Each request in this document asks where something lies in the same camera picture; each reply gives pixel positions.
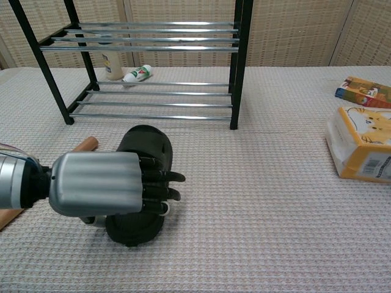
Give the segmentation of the black metal shoe rack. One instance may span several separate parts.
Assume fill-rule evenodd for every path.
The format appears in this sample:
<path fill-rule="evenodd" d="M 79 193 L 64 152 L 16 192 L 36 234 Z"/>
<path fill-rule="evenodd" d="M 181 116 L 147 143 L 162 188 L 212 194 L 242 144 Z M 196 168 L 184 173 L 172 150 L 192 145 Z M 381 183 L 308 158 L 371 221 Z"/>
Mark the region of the black metal shoe rack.
<path fill-rule="evenodd" d="M 45 77 L 56 104 L 68 125 L 76 117 L 98 117 L 98 113 L 77 113 L 80 106 L 89 104 L 88 95 L 103 94 L 104 83 L 99 81 L 93 69 L 90 52 L 229 52 L 231 54 L 230 76 L 224 94 L 231 99 L 228 108 L 230 129 L 238 127 L 241 95 L 246 68 L 247 47 L 250 35 L 250 17 L 253 0 L 236 0 L 235 17 L 232 22 L 122 22 L 80 23 L 73 0 L 64 0 L 70 24 L 38 41 L 23 10 L 20 0 L 8 0 Z M 66 106 L 51 73 L 44 52 L 80 52 L 89 76 L 89 83 L 78 97 Z"/>

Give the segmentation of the wooden rolling pin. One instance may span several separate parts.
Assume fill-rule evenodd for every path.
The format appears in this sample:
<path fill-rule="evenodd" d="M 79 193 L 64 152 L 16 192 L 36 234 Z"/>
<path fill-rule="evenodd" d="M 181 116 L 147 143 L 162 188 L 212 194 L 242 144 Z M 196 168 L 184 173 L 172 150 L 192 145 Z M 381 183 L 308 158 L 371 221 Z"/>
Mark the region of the wooden rolling pin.
<path fill-rule="evenodd" d="M 87 137 L 73 151 L 94 151 L 98 148 L 98 140 L 93 137 Z M 2 231 L 10 222 L 17 218 L 24 209 L 0 209 L 0 231 Z"/>

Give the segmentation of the orange blue carton box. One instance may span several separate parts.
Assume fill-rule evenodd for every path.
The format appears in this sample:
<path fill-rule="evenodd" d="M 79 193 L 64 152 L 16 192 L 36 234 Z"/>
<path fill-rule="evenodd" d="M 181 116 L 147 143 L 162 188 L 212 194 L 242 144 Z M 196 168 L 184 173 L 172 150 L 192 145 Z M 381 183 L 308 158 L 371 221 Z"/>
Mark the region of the orange blue carton box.
<path fill-rule="evenodd" d="M 335 96 L 364 107 L 391 109 L 391 87 L 354 76 L 342 82 Z"/>

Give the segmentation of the black slipper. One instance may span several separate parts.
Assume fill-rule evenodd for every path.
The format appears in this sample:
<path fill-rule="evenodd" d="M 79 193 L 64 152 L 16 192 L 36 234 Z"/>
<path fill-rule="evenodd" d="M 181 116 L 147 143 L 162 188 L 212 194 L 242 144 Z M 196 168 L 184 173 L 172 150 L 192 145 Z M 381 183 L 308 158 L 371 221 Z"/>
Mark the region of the black slipper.
<path fill-rule="evenodd" d="M 149 125 L 137 125 L 123 136 L 117 151 L 135 152 L 141 157 L 159 160 L 164 171 L 172 166 L 172 145 L 165 133 Z M 152 213 L 108 215 L 105 228 L 108 236 L 117 243 L 135 247 L 152 240 L 158 235 L 164 217 Z"/>

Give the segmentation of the white woven tablecloth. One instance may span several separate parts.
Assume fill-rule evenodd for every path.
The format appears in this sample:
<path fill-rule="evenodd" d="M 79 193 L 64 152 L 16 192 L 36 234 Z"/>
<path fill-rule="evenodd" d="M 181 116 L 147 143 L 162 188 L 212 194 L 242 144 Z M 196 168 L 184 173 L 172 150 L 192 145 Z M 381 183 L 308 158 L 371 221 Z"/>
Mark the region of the white woven tablecloth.
<path fill-rule="evenodd" d="M 154 120 L 182 199 L 128 248 L 45 201 L 0 232 L 0 293 L 391 293 L 391 184 L 338 177 L 324 138 L 349 75 L 389 67 L 249 67 L 239 128 Z"/>

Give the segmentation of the small white green bottle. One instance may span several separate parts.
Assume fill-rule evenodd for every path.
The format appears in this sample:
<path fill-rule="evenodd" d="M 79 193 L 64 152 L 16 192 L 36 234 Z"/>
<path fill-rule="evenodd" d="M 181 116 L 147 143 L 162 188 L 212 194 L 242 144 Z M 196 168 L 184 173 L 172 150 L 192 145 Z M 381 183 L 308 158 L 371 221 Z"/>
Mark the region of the small white green bottle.
<path fill-rule="evenodd" d="M 148 79 L 151 75 L 152 67 L 150 65 L 143 65 L 124 75 L 122 82 L 140 82 Z"/>

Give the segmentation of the cat print tissue pack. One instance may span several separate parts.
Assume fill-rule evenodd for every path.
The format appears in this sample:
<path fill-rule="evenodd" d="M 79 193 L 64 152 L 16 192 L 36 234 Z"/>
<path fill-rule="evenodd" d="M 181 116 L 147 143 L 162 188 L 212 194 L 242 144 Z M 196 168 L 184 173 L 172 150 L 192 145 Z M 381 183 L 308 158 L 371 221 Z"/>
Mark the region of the cat print tissue pack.
<path fill-rule="evenodd" d="M 326 125 L 339 177 L 391 183 L 391 110 L 340 107 Z"/>

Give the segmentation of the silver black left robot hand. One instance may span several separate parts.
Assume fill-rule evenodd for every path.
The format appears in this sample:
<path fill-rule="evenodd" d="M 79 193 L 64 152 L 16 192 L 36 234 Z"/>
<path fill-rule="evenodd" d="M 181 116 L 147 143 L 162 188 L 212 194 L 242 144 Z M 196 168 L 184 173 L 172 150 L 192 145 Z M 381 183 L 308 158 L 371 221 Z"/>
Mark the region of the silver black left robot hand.
<path fill-rule="evenodd" d="M 181 199 L 169 183 L 185 180 L 159 160 L 133 152 L 69 152 L 53 164 L 48 198 L 67 217 L 165 216 L 168 201 Z"/>

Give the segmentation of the beige folding screen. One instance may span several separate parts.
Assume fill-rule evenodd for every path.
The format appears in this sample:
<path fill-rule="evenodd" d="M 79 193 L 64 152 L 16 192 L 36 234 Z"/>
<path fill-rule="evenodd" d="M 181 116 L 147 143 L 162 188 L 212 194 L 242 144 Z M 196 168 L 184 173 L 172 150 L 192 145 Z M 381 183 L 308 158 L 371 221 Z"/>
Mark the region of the beige folding screen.
<path fill-rule="evenodd" d="M 20 0 L 38 40 L 70 20 L 63 0 Z M 235 0 L 74 0 L 81 22 L 232 21 Z M 125 67 L 227 66 L 224 53 L 126 52 Z M 0 64 L 38 67 L 8 0 Z M 391 66 L 391 0 L 254 0 L 247 66 Z"/>

